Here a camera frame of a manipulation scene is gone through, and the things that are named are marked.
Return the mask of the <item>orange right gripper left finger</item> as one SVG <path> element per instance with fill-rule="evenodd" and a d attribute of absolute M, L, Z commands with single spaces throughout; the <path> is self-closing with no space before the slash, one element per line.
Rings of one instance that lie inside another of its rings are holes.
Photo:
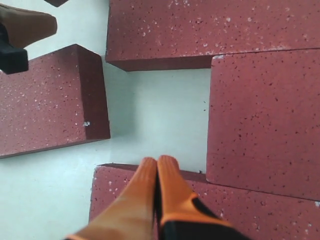
<path fill-rule="evenodd" d="M 67 240 L 152 240 L 157 161 L 142 159 L 121 194 L 86 227 Z"/>

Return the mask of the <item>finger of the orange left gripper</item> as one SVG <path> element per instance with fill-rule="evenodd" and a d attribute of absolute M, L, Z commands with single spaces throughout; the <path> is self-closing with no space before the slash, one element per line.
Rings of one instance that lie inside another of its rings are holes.
<path fill-rule="evenodd" d="M 16 8 L 2 4 L 0 23 L 4 26 L 10 45 L 25 48 L 57 33 L 57 19 L 45 12 Z"/>

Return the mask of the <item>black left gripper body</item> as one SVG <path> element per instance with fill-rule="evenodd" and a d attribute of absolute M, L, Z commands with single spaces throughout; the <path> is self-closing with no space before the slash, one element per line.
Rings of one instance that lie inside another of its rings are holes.
<path fill-rule="evenodd" d="M 0 70 L 7 75 L 29 70 L 27 51 L 9 43 L 7 29 L 2 23 L 0 24 Z"/>

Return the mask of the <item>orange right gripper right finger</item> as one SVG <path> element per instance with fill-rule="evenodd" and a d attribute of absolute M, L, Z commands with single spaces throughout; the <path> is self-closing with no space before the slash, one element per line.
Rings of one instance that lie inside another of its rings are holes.
<path fill-rule="evenodd" d="M 239 240 L 240 233 L 217 217 L 183 178 L 178 161 L 157 160 L 158 238 L 160 240 Z"/>

